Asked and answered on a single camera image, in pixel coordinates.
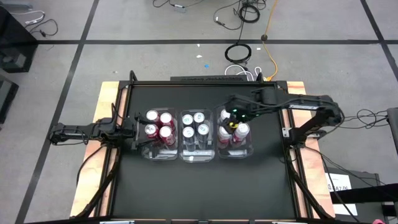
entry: soda can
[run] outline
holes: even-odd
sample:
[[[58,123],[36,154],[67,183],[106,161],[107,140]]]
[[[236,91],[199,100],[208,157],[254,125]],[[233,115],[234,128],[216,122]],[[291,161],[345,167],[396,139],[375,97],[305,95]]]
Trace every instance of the soda can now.
[[[191,127],[186,127],[182,130],[182,136],[184,137],[184,143],[187,146],[188,151],[195,150],[195,130]]]
[[[233,142],[241,142],[243,141],[246,136],[249,134],[250,127],[246,123],[241,123],[239,124],[238,128],[236,128],[234,134],[233,134]]]
[[[159,131],[159,135],[166,145],[172,146],[175,143],[175,136],[171,127],[163,126]]]
[[[223,109],[220,113],[220,117],[218,118],[218,124],[221,124],[226,118],[231,116],[225,109]]]
[[[159,128],[154,124],[148,124],[145,126],[145,133],[148,138],[154,139],[159,137]]]
[[[210,131],[209,126],[207,126],[206,124],[199,125],[197,138],[200,149],[206,148],[209,131]]]
[[[170,113],[162,113],[160,116],[160,122],[163,126],[169,126],[174,129],[173,116]]]
[[[192,129],[193,127],[193,117],[189,114],[186,114],[182,117],[182,124],[184,126],[184,128],[186,127],[191,127]]]
[[[159,113],[156,110],[150,110],[147,112],[147,119],[149,121],[158,122],[160,119]]]
[[[201,112],[197,112],[193,115],[193,120],[195,122],[195,128],[198,130],[199,126],[205,122],[205,115]]]
[[[228,143],[229,140],[231,139],[232,134],[229,134],[226,132],[224,127],[218,128],[218,140],[221,143]]]
[[[220,142],[220,140],[218,140],[217,146],[218,149],[225,149],[228,147],[229,141],[228,142]]]

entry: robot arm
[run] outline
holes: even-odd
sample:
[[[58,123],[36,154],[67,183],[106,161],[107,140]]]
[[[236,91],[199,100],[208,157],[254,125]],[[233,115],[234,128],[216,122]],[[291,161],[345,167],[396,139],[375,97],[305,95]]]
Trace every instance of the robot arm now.
[[[252,96],[232,95],[225,104],[231,114],[225,119],[223,127],[233,133],[239,123],[248,122],[265,113],[273,113],[282,109],[316,111],[315,116],[299,128],[284,131],[287,142],[293,146],[304,146],[305,140],[312,134],[322,137],[326,132],[319,131],[325,126],[338,126],[344,114],[329,96],[295,95],[283,90],[261,88],[252,91]]]

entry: can lid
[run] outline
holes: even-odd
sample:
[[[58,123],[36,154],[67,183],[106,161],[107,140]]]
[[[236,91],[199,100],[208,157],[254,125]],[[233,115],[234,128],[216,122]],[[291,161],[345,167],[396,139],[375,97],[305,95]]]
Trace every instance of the can lid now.
[[[249,125],[246,123],[241,123],[239,124],[238,128],[236,129],[236,131],[238,132],[238,134],[240,135],[245,135],[247,133],[249,133],[250,128]]]
[[[145,126],[145,133],[154,134],[156,132],[157,126],[154,124],[148,124]]]
[[[222,119],[229,118],[230,116],[231,116],[231,114],[228,113],[225,109],[223,109],[223,110],[221,111],[221,118],[222,118]]]
[[[160,116],[160,121],[163,123],[168,123],[172,120],[172,115],[169,113],[162,113]]]
[[[209,126],[207,126],[206,124],[201,124],[198,127],[198,133],[201,135],[205,135],[209,133]]]
[[[205,120],[205,115],[201,112],[197,112],[193,115],[193,120],[195,120],[196,123],[201,123]]]
[[[168,126],[163,126],[160,129],[159,134],[160,134],[160,136],[167,138],[172,134],[172,128],[170,128]]]
[[[184,135],[184,137],[190,138],[193,136],[193,134],[195,134],[195,131],[191,127],[186,127],[184,128],[184,130],[182,130],[182,134]]]
[[[182,123],[185,125],[190,125],[193,122],[193,118],[191,115],[186,114],[182,117]]]
[[[221,134],[222,136],[230,136],[230,135],[231,135],[230,133],[226,132],[226,130],[225,130],[224,127],[221,127],[221,126],[220,126],[220,128],[218,129],[218,131],[220,132],[220,134]]]
[[[153,121],[153,120],[155,120],[156,118],[157,118],[157,111],[150,110],[150,111],[147,112],[147,119],[148,119],[148,120]]]

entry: yellow cable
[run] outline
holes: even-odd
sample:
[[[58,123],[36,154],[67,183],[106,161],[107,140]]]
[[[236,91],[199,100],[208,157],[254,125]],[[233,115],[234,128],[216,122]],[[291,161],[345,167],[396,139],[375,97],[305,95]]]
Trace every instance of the yellow cable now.
[[[264,33],[264,36],[267,35],[268,28],[269,28],[269,24],[271,23],[271,17],[272,17],[272,14],[274,13],[274,9],[275,9],[277,3],[278,3],[278,0],[275,0],[274,5],[272,6],[272,9],[271,9],[271,13],[269,14],[269,19],[268,19],[268,23],[267,23],[267,28],[266,28],[266,32]],[[264,41],[262,42],[262,45],[264,46],[265,50],[267,51],[267,54],[268,54],[269,58],[271,59],[272,63],[273,63],[274,66],[275,66],[275,72],[274,72],[274,74],[271,75],[270,77],[267,77],[267,78],[266,78],[266,81],[271,81],[272,78],[276,75],[276,73],[278,73],[278,65],[276,64],[275,60],[271,57],[271,54],[269,53],[269,51],[268,51],[268,49],[267,49],[267,47],[266,47],[266,43],[264,43]]]

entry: white paper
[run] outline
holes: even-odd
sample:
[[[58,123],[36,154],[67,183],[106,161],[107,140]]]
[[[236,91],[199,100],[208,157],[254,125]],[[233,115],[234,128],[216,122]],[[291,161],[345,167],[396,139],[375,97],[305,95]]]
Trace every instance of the white paper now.
[[[331,186],[328,173],[325,173],[325,176],[326,180],[328,181],[329,192],[332,192],[333,187]],[[351,183],[349,182],[348,175],[330,174],[330,177],[333,181],[333,185],[335,186],[336,191],[351,190]],[[353,215],[358,215],[355,204],[346,204],[346,205]],[[349,215],[347,209],[342,204],[333,205],[333,208],[335,209],[335,214]]]

